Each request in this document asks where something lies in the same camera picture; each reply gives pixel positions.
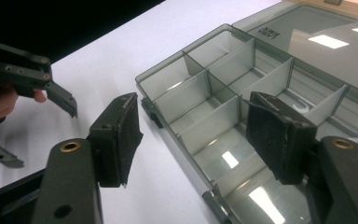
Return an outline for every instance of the white table surface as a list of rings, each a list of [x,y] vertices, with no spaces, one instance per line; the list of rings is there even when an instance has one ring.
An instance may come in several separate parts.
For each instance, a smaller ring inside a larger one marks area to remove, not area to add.
[[[0,164],[0,188],[45,168],[49,151],[61,141],[87,137],[90,125],[114,98],[136,91],[140,102],[138,75],[214,28],[278,2],[167,0],[53,64],[54,80],[77,100],[78,118],[71,119],[52,102],[39,105],[21,97],[0,125],[0,146],[25,167]],[[87,22],[87,15],[79,22]],[[139,118],[144,139],[127,188],[101,189],[104,223],[217,223],[161,138],[165,131],[140,105]]]

